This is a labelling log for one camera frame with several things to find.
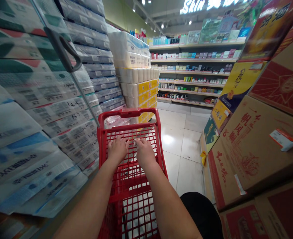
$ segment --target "shopping cart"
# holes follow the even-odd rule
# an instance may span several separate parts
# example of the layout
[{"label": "shopping cart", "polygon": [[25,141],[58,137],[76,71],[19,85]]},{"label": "shopping cart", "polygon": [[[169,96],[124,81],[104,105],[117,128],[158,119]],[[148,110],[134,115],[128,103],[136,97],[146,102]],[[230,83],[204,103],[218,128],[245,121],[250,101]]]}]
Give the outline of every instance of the shopping cart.
[{"label": "shopping cart", "polygon": [[[110,116],[121,118],[139,117],[144,112],[155,114],[155,123],[139,123],[104,129],[104,121]],[[162,143],[161,123],[155,108],[132,108],[105,112],[99,115],[98,141],[100,148],[99,167],[108,158],[108,143],[119,135],[130,140],[129,152],[113,176],[107,212],[99,238],[160,238],[154,213],[151,187],[136,159],[135,138],[151,142],[156,162],[167,177]]]}]

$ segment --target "store sign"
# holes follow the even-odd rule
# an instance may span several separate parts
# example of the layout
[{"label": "store sign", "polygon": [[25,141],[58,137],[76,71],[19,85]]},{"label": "store sign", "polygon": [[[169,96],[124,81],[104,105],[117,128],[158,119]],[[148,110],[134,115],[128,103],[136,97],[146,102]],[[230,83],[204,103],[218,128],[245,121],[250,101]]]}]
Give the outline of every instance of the store sign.
[{"label": "store sign", "polygon": [[236,5],[239,1],[245,3],[248,0],[225,0],[223,4],[222,0],[185,0],[184,7],[180,10],[180,15],[201,11],[204,6],[206,10],[219,8],[220,6],[229,7],[232,4]]}]

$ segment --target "tiled floor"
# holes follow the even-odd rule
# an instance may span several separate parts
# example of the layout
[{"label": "tiled floor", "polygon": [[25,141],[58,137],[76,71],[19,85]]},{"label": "tiled floor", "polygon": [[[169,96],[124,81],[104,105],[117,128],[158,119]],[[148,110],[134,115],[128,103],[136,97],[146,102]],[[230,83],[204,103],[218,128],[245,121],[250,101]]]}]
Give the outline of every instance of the tiled floor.
[{"label": "tiled floor", "polygon": [[199,138],[211,109],[157,102],[169,182],[179,196],[204,194]]}]

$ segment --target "person's left hand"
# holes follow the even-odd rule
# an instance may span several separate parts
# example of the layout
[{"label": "person's left hand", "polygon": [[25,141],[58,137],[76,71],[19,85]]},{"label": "person's left hand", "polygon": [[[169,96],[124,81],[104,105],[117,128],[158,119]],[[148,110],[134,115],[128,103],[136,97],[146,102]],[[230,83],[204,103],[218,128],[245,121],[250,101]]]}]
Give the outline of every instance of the person's left hand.
[{"label": "person's left hand", "polygon": [[108,144],[108,160],[110,159],[119,165],[127,155],[129,144],[130,141],[127,138],[122,138],[122,136],[118,136],[110,142]]}]

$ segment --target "green wall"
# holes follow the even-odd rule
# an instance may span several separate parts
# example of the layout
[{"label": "green wall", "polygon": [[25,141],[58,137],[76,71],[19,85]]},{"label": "green wall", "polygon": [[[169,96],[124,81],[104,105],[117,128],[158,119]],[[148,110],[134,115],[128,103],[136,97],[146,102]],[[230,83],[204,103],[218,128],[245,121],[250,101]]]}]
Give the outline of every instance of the green wall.
[{"label": "green wall", "polygon": [[110,24],[128,32],[135,29],[140,32],[143,28],[147,37],[159,35],[159,31],[157,30],[156,33],[152,31],[150,26],[125,3],[125,0],[103,0],[103,5],[106,20]]}]

